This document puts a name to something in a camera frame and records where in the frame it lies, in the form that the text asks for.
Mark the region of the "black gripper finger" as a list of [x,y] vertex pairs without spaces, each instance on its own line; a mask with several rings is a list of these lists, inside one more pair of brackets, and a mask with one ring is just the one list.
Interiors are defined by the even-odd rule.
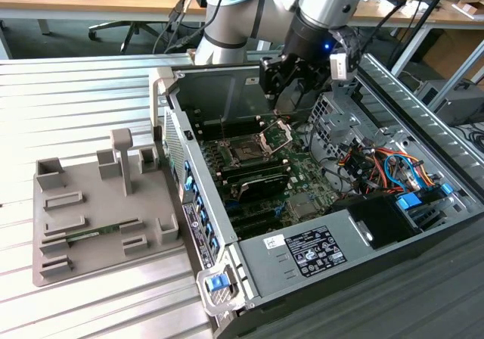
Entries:
[[299,75],[299,58],[282,54],[276,58],[263,57],[259,61],[259,85],[268,107],[274,109],[281,93]]
[[328,62],[311,64],[300,58],[297,64],[297,70],[300,72],[298,79],[300,94],[297,104],[300,105],[304,95],[324,86],[330,77],[330,64]]

